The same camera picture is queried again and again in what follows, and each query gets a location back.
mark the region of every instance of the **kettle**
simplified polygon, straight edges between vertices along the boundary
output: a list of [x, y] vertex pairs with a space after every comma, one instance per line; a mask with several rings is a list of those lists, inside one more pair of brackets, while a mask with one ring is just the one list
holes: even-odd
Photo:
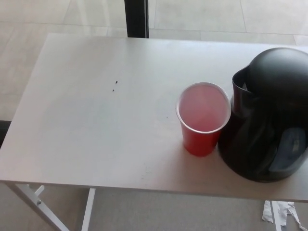
[[231, 117], [218, 140], [222, 159], [254, 181], [290, 176], [308, 155], [308, 54], [266, 50], [232, 83]]

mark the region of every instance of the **white table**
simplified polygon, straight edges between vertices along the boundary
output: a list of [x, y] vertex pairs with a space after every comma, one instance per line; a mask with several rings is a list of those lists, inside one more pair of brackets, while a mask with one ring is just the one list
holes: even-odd
[[27, 184], [90, 188], [83, 231], [97, 188], [307, 202], [308, 162], [286, 180], [256, 183], [217, 152], [197, 158], [181, 144], [181, 91], [212, 82], [230, 97], [233, 74], [272, 47], [51, 34], [0, 150], [0, 181], [63, 231]]

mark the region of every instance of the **red cup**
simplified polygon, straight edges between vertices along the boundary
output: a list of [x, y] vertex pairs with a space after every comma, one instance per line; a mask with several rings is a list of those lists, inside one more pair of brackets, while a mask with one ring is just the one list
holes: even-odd
[[210, 154], [231, 115], [226, 92], [212, 83], [193, 84], [181, 94], [176, 110], [186, 150], [196, 156]]

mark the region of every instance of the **crumpled paper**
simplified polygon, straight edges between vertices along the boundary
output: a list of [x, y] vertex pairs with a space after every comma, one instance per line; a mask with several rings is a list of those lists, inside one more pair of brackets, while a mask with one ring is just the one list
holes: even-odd
[[[299, 222], [299, 219], [298, 219], [298, 216], [295, 210], [294, 202], [277, 201], [277, 205], [278, 205], [280, 225], [286, 226], [287, 225], [287, 215], [291, 215], [292, 217], [294, 217], [300, 230], [308, 231], [303, 226], [301, 226], [301, 223]], [[264, 203], [262, 220], [273, 223], [273, 217], [271, 214], [271, 207], [270, 207], [269, 201], [265, 201]]]

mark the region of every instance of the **cup rim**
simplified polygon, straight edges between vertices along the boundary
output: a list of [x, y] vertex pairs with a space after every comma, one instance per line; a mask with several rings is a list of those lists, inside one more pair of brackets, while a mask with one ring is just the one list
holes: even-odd
[[[224, 96], [224, 98], [225, 98], [225, 100], [226, 100], [226, 102], [227, 102], [228, 111], [227, 111], [226, 119], [225, 119], [224, 123], [223, 123], [219, 128], [217, 128], [217, 129], [215, 129], [215, 130], [212, 130], [212, 131], [198, 131], [198, 130], [196, 130], [196, 129], [193, 129], [193, 128], [189, 127], [189, 126], [183, 121], [183, 119], [182, 119], [181, 116], [180, 116], [179, 107], [180, 107], [181, 98], [183, 97], [183, 95], [184, 95], [184, 93], [185, 93], [186, 91], [188, 91], [189, 89], [191, 89], [191, 88], [193, 88], [193, 87], [196, 87], [197, 85], [206, 85], [206, 86], [211, 86], [211, 87], [214, 87], [214, 88], [218, 89], [218, 90], [222, 93], [222, 95]], [[214, 84], [214, 83], [200, 82], [200, 83], [191, 84], [190, 86], [188, 86], [187, 88], [185, 88], [185, 89], [183, 90], [183, 92], [181, 93], [181, 95], [180, 95], [180, 97], [179, 97], [179, 99], [178, 99], [178, 101], [177, 101], [177, 104], [176, 104], [176, 113], [177, 113], [178, 119], [180, 120], [181, 124], [183, 124], [183, 125], [184, 125], [186, 128], [188, 128], [189, 130], [194, 131], [194, 132], [196, 132], [196, 133], [200, 133], [200, 134], [211, 134], [211, 133], [215, 133], [215, 132], [221, 130], [221, 129], [227, 124], [227, 122], [229, 121], [230, 116], [231, 116], [231, 104], [230, 104], [228, 95], [226, 94], [225, 90], [224, 90], [222, 87], [220, 87], [220, 86], [218, 86], [218, 85], [216, 85], [216, 84]]]

